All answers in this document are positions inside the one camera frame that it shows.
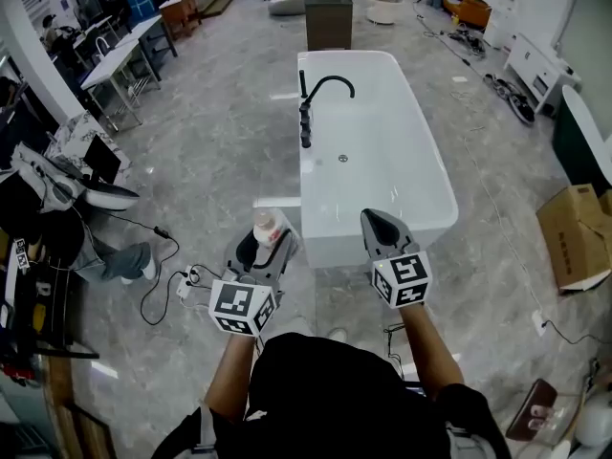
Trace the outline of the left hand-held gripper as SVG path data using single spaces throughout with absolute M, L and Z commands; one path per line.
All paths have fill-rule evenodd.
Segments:
M 224 253 L 224 270 L 212 282 L 208 314 L 223 332 L 257 338 L 278 309 L 279 280 L 293 252 L 293 234 L 285 229 L 268 259 L 256 262 L 259 243 L 251 229 L 235 235 Z

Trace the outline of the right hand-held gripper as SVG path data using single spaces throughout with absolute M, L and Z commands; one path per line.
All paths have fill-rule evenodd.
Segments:
M 432 285 L 427 253 L 412 241 L 412 233 L 401 219 L 384 212 L 381 218 L 372 209 L 361 212 L 361 231 L 369 255 L 369 283 L 392 309 L 423 304 Z

